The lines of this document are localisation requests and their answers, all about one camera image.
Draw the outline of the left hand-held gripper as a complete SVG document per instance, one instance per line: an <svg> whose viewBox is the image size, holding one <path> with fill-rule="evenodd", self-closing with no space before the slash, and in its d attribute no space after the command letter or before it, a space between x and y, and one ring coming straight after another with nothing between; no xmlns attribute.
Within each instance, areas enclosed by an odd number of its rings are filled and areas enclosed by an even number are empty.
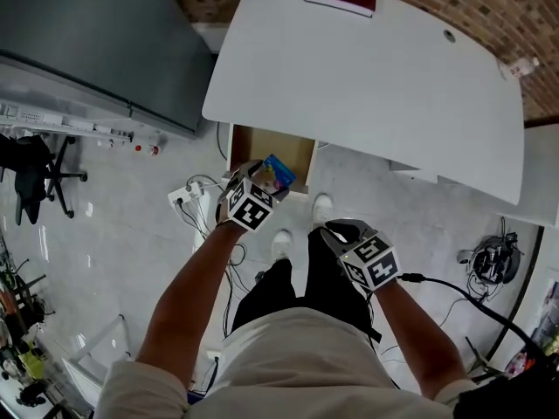
<svg viewBox="0 0 559 419"><path fill-rule="evenodd" d="M245 162L232 173L218 198L217 225L233 222L247 231L257 232L289 194L290 188L270 194L255 182L262 162Z"/></svg>

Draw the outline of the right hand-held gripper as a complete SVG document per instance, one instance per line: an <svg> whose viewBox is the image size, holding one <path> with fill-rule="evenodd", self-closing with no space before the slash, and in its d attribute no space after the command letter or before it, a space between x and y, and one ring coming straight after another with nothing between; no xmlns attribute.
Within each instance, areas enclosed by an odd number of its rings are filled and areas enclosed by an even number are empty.
<svg viewBox="0 0 559 419"><path fill-rule="evenodd" d="M352 283L375 292L400 274L392 242L359 219L333 219L324 224L324 242Z"/></svg>

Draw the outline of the blue packet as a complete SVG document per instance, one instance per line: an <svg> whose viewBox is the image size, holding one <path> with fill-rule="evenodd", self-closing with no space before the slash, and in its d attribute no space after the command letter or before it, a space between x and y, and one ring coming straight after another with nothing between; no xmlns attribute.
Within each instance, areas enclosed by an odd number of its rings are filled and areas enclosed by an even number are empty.
<svg viewBox="0 0 559 419"><path fill-rule="evenodd" d="M296 175L274 154L268 155L255 176L255 182L270 194L289 189Z"/></svg>

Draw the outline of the white drawer with wooden inside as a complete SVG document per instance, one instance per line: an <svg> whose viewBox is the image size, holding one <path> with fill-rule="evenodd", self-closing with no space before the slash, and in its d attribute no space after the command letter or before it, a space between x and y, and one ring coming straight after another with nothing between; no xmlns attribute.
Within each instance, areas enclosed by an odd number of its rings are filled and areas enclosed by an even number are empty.
<svg viewBox="0 0 559 419"><path fill-rule="evenodd" d="M288 198L305 202L313 172L318 142L290 134L283 134L256 127L230 124L226 154L225 182L240 164L265 159L274 154L296 175Z"/></svg>

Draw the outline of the person's right forearm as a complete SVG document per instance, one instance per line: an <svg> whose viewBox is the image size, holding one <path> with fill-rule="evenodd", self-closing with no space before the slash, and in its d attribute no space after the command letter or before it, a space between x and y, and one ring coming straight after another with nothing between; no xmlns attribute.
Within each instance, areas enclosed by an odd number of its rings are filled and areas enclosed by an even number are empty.
<svg viewBox="0 0 559 419"><path fill-rule="evenodd" d="M423 396L467 378L453 341L395 279L375 295Z"/></svg>

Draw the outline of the person's left white shoe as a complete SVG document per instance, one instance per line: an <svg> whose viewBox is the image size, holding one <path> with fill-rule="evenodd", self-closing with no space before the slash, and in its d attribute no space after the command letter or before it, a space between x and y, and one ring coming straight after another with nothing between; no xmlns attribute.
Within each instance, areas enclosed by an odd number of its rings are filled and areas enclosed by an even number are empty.
<svg viewBox="0 0 559 419"><path fill-rule="evenodd" d="M272 241L272 258L273 261L281 259L289 259L293 245L293 236L289 230L279 230Z"/></svg>

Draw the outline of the person's white shoe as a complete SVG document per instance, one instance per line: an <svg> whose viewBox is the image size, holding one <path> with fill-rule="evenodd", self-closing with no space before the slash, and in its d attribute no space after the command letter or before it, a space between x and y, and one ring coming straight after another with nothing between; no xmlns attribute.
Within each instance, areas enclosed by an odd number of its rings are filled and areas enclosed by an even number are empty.
<svg viewBox="0 0 559 419"><path fill-rule="evenodd" d="M320 193L314 200L313 227L317 228L328 222L333 215L333 200L330 195Z"/></svg>
<svg viewBox="0 0 559 419"><path fill-rule="evenodd" d="M289 259L293 245L293 236L289 230L279 230L272 241L272 258L273 261L281 259Z"/></svg>

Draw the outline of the person's black trousers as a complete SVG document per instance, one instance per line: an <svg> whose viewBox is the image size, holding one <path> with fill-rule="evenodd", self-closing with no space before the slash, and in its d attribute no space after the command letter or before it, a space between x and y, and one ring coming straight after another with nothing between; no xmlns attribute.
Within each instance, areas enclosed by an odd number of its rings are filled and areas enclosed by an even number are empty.
<svg viewBox="0 0 559 419"><path fill-rule="evenodd" d="M337 256L322 237L327 232L325 227L318 227L307 235L309 263L305 294L295 295L289 258L277 260L257 275L255 286L240 301L233 331L267 314L306 307L350 324L372 340L382 338L372 327L369 303L343 273Z"/></svg>

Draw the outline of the white power strip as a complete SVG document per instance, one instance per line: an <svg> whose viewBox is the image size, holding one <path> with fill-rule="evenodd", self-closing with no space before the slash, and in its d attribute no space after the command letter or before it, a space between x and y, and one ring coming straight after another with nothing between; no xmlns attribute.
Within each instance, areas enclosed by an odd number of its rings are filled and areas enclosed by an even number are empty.
<svg viewBox="0 0 559 419"><path fill-rule="evenodd" d="M187 183L179 189L168 193L168 200L171 207L189 203L199 199L204 195L204 186L202 183L193 181Z"/></svg>

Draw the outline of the person's light shirt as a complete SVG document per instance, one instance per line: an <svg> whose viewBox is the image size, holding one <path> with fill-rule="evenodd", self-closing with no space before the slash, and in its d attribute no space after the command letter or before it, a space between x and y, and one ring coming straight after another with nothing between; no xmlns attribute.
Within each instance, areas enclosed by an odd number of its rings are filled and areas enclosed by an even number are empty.
<svg viewBox="0 0 559 419"><path fill-rule="evenodd" d="M395 388L364 333L308 308L256 319L224 341L222 367L202 401L172 374L113 364L94 419L452 419L461 379L430 400Z"/></svg>

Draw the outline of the white desk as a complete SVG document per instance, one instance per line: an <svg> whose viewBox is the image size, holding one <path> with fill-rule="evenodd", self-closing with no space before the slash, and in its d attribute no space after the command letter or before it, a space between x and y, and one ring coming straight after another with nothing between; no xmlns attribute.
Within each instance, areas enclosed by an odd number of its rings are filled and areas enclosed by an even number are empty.
<svg viewBox="0 0 559 419"><path fill-rule="evenodd" d="M377 0L372 17L305 0L241 0L203 115L520 199L519 81L468 36L399 0Z"/></svg>

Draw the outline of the black bag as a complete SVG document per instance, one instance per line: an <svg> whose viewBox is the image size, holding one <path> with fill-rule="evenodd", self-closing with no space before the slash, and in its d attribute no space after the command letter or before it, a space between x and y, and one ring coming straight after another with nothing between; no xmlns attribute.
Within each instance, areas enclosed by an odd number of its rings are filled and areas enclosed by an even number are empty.
<svg viewBox="0 0 559 419"><path fill-rule="evenodd" d="M559 419L559 372L533 366L459 396L453 419Z"/></svg>

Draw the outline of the white metal rack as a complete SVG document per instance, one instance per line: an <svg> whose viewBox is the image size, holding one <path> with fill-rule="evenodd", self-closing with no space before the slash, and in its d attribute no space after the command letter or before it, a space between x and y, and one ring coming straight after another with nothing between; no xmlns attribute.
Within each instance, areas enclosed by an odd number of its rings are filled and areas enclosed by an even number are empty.
<svg viewBox="0 0 559 419"><path fill-rule="evenodd" d="M0 126L129 143L132 135L97 122L0 99Z"/></svg>

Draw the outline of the black office chair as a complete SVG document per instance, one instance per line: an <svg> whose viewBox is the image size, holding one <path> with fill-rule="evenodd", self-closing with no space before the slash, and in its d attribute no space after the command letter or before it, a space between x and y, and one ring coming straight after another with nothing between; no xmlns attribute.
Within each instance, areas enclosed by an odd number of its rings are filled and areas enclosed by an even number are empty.
<svg viewBox="0 0 559 419"><path fill-rule="evenodd" d="M63 213L74 218L74 211L66 206L61 182L65 179L86 182L88 175L86 172L64 173L61 167L66 149L75 142L75 137L66 136L61 149L54 154L39 135L16 140L0 134L0 182L6 169L15 173L16 225L21 224L24 213L31 224L36 224L45 199L52 202L57 198Z"/></svg>

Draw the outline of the white floor stand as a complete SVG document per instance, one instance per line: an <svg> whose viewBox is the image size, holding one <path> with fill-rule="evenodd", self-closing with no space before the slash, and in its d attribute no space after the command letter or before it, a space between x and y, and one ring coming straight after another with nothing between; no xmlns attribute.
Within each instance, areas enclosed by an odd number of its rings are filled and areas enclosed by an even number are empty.
<svg viewBox="0 0 559 419"><path fill-rule="evenodd" d="M118 314L93 337L83 339L82 347L62 359L65 371L82 398L96 409L100 393L112 365L131 359L128 325Z"/></svg>

